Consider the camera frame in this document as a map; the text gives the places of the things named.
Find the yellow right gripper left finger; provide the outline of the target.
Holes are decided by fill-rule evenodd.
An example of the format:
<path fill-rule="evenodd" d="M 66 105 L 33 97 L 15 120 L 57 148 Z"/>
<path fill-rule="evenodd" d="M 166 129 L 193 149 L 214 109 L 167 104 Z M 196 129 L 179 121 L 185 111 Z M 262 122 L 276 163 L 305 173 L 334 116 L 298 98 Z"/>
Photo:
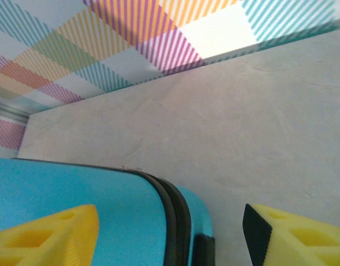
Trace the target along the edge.
<path fill-rule="evenodd" d="M 93 204 L 0 231 L 0 265 L 91 265 L 99 234 Z"/>

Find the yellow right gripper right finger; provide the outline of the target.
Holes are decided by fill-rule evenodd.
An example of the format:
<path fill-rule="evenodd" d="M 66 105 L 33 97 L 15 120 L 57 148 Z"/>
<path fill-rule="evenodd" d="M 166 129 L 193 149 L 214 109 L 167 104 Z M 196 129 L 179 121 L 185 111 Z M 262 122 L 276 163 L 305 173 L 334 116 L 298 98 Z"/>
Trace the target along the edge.
<path fill-rule="evenodd" d="M 253 265 L 340 265 L 340 227 L 246 204 L 243 232 Z"/>

